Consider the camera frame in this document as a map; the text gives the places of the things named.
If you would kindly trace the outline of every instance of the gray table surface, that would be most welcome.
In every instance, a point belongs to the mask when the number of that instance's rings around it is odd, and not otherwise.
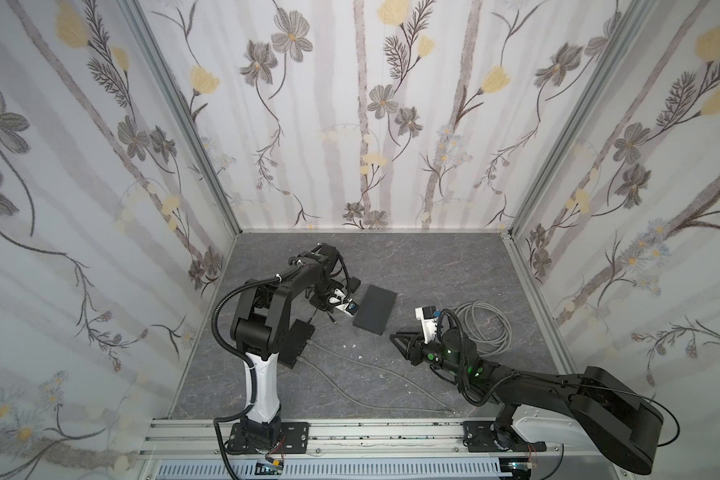
[[[278,365],[278,396],[283,418],[433,418],[492,416],[498,408],[469,405],[456,388],[434,376],[426,365],[405,361],[388,339],[399,330],[420,330],[414,317],[417,306],[455,307],[484,300],[502,309],[513,328],[513,345],[491,360],[513,368],[556,372],[547,344],[530,310],[509,255],[498,234],[243,234],[232,252],[222,279],[220,295],[250,278],[282,271],[291,255],[310,250],[317,242],[336,246],[345,258],[350,276],[362,280],[354,298],[362,304],[368,285],[398,293],[384,336],[352,326],[344,313],[333,314],[334,325],[317,312],[312,339],[340,355],[395,370],[449,405],[454,414],[411,410],[375,410],[357,406],[341,396],[316,371],[303,363],[293,370]],[[230,340],[230,323],[236,299],[220,315],[220,331]],[[307,320],[315,311],[304,295],[292,304],[292,321]],[[494,328],[489,314],[478,317],[485,332]],[[379,370],[335,358],[307,345],[303,356],[317,365],[347,394],[372,406],[441,408],[406,382]],[[171,417],[213,418],[238,412],[245,405],[243,363],[214,341],[210,322],[203,328]]]

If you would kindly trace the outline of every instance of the wall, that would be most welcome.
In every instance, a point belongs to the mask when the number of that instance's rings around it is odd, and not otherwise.
[[[231,247],[145,65],[113,2],[0,2],[0,478],[133,475]]]
[[[680,418],[651,477],[720,478],[720,0],[657,3],[518,240],[578,367]]]
[[[140,3],[242,226],[355,230],[508,227],[628,2]]]

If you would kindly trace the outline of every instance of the gray cable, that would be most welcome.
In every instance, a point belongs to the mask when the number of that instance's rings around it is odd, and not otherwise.
[[[480,331],[475,317],[476,310],[487,310],[496,315],[503,327],[499,336],[491,339]],[[504,312],[490,303],[481,300],[462,303],[454,308],[454,312],[464,321],[467,334],[472,341],[478,344],[478,352],[480,354],[498,355],[499,353],[504,353],[509,350],[512,344],[512,325],[510,325],[509,319]]]
[[[319,373],[320,375],[322,375],[322,378],[328,380],[328,383],[330,383],[330,384],[333,386],[333,388],[335,388],[337,392],[341,393],[347,400],[349,400],[350,402],[355,403],[355,404],[357,404],[357,405],[360,405],[361,407],[372,408],[372,409],[374,409],[374,410],[411,410],[411,411],[415,411],[415,412],[429,412],[429,413],[443,413],[443,412],[446,412],[446,413],[451,413],[451,410],[442,410],[442,409],[434,410],[434,409],[432,409],[432,408],[376,407],[376,406],[372,406],[372,405],[366,405],[365,403],[360,402],[359,400],[355,400],[354,398],[352,398],[352,397],[350,397],[349,395],[347,395],[347,393],[344,392],[344,390],[340,389],[340,388],[338,387],[338,385],[336,385],[336,383],[335,383],[333,380],[331,380],[331,378],[324,373],[323,370],[320,370],[319,367],[317,367],[316,365],[311,364],[311,363],[309,362],[309,360],[307,360],[307,359],[304,358],[303,356],[299,356],[299,357],[297,357],[297,358],[298,358],[299,360],[301,360],[302,362],[304,362],[306,365],[308,365],[308,366],[310,366],[311,368],[315,369],[315,370],[317,371],[317,373]]]
[[[338,357],[338,358],[340,358],[340,359],[342,359],[342,360],[346,360],[347,362],[356,363],[357,365],[366,366],[366,367],[369,367],[369,368],[372,368],[372,369],[376,369],[376,370],[381,370],[382,372],[386,372],[386,373],[388,373],[389,375],[396,376],[397,378],[399,378],[399,379],[401,379],[401,380],[405,380],[407,383],[410,383],[411,385],[413,385],[413,387],[414,387],[415,389],[419,390],[420,392],[422,392],[423,394],[425,394],[425,395],[428,396],[429,398],[432,398],[433,400],[435,400],[437,404],[439,404],[439,405],[441,405],[441,406],[443,406],[443,407],[445,407],[445,408],[448,408],[449,411],[451,411],[452,413],[455,413],[455,412],[453,412],[453,410],[451,410],[451,407],[445,405],[444,403],[442,403],[442,402],[441,402],[440,400],[438,400],[437,398],[434,398],[434,396],[433,396],[430,392],[427,392],[426,390],[424,390],[424,389],[421,388],[420,386],[418,386],[418,385],[416,385],[415,383],[413,383],[411,380],[406,379],[404,376],[400,375],[399,373],[394,372],[393,370],[385,369],[383,366],[373,365],[372,363],[365,363],[365,362],[360,362],[360,361],[358,361],[358,360],[354,360],[354,359],[347,358],[347,357],[345,357],[345,356],[342,356],[342,355],[337,354],[336,352],[332,352],[331,350],[328,350],[328,349],[325,348],[324,346],[318,345],[315,341],[310,340],[310,339],[307,339],[307,343],[308,343],[309,345],[314,345],[314,346],[316,346],[317,348],[319,348],[320,350],[322,350],[322,351],[324,351],[324,352],[326,352],[326,353],[330,353],[331,355],[336,356],[336,357]]]

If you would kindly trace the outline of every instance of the work surface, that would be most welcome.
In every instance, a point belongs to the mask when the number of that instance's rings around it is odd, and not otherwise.
[[[340,355],[394,370],[426,389],[454,414],[415,410],[364,408],[341,396],[315,370],[298,362],[293,370],[278,365],[278,395],[283,418],[432,418],[492,416],[498,410],[487,404],[476,410],[456,391],[437,378],[425,364],[414,367],[389,341],[399,330],[420,331],[414,316],[417,306],[455,307],[483,300],[502,309],[512,324],[513,343],[508,352],[490,359],[513,368],[556,372],[536,319],[530,310],[509,255],[498,234],[243,234],[237,241],[222,279],[219,297],[246,280],[265,278],[283,271],[288,258],[313,248],[317,242],[334,245],[342,253],[350,276],[362,281],[353,296],[361,303],[368,285],[398,293],[383,336],[352,326],[342,312],[318,311],[312,339]],[[227,303],[220,315],[220,331],[230,340],[230,324],[237,299]],[[304,295],[294,300],[292,320],[307,321],[315,312]],[[489,314],[478,315],[478,325],[489,335]],[[348,395],[372,406],[442,408],[431,398],[398,378],[337,359],[307,345],[303,356],[317,365]],[[210,322],[205,325],[188,367],[172,418],[228,416],[245,405],[244,364],[214,341]]]

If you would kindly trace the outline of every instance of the floral wallpaper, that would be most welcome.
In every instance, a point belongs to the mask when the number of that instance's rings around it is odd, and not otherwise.
[[[0,478],[129,478],[232,245],[116,4],[0,2]]]
[[[680,419],[652,478],[720,478],[720,0],[654,5],[551,182],[516,240],[574,360]]]
[[[140,0],[244,228],[511,225],[628,2]]]

